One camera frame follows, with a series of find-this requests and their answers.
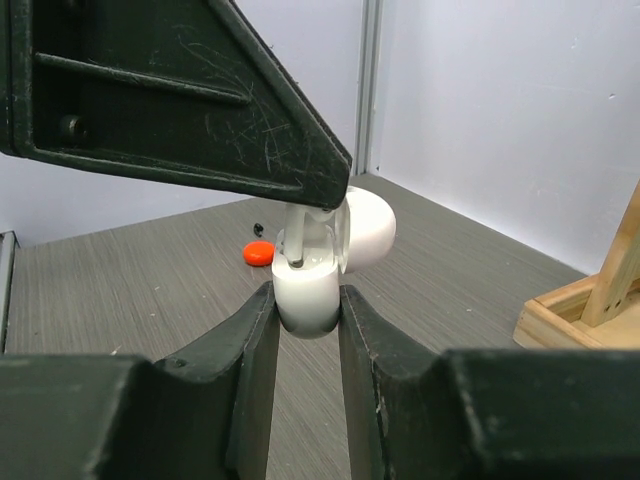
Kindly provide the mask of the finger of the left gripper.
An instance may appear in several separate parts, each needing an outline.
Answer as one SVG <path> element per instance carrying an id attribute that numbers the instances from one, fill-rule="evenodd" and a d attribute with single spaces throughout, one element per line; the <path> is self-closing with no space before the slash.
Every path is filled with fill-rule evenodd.
<path id="1" fill-rule="evenodd" d="M 322 209 L 352 158 L 232 1 L 5 1 L 1 149 Z"/>

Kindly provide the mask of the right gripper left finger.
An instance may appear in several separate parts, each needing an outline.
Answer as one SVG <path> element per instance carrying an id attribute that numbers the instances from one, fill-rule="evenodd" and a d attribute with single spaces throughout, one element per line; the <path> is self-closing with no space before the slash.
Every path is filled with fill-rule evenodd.
<path id="1" fill-rule="evenodd" d="M 262 479 L 279 320 L 271 283 L 159 361 L 5 355 L 5 479 Z"/>

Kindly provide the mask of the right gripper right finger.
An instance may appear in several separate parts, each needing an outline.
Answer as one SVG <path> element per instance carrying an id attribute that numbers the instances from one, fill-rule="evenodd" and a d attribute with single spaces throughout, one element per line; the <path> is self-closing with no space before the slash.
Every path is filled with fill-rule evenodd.
<path id="1" fill-rule="evenodd" d="M 353 286 L 338 335 L 355 479 L 635 479 L 639 355 L 435 353 Z"/>

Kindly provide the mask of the white earbud charging case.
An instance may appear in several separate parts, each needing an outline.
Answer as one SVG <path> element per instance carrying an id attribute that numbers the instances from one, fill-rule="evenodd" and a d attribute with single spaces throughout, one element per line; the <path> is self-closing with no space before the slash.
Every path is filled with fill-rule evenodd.
<path id="1" fill-rule="evenodd" d="M 350 186 L 335 210 L 309 207 L 304 265 L 292 268 L 276 240 L 272 277 L 283 327 L 302 339 L 334 330 L 340 311 L 340 277 L 381 261 L 396 235 L 392 207 L 377 194 Z"/>

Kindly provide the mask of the white earbud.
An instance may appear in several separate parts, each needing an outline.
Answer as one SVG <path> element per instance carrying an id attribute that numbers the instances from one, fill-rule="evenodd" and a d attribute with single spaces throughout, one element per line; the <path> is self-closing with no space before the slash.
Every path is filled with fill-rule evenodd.
<path id="1" fill-rule="evenodd" d="M 292 268 L 304 265 L 304 241 L 307 231 L 308 208 L 287 204 L 283 230 L 283 254 Z"/>

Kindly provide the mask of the orange earbud charging case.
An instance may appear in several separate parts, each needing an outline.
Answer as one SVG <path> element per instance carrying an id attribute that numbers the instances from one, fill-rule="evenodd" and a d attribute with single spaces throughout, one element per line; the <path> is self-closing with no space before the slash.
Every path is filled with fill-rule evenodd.
<path id="1" fill-rule="evenodd" d="M 252 267 L 266 267 L 272 264 L 275 246 L 267 241 L 253 241 L 243 249 L 243 259 Z"/>

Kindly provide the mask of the black earbud left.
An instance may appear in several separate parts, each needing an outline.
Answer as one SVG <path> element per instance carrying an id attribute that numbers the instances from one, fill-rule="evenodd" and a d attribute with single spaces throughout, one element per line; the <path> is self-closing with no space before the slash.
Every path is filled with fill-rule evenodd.
<path id="1" fill-rule="evenodd" d="M 255 223 L 253 226 L 253 233 L 256 237 L 262 237 L 264 232 L 264 227 L 260 223 Z"/>

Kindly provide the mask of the wooden clothes rack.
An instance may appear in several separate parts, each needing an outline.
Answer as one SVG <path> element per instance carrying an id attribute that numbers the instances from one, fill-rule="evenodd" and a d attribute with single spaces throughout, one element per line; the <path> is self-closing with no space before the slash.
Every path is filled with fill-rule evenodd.
<path id="1" fill-rule="evenodd" d="M 639 191 L 600 271 L 525 302 L 513 339 L 524 348 L 639 348 Z"/>

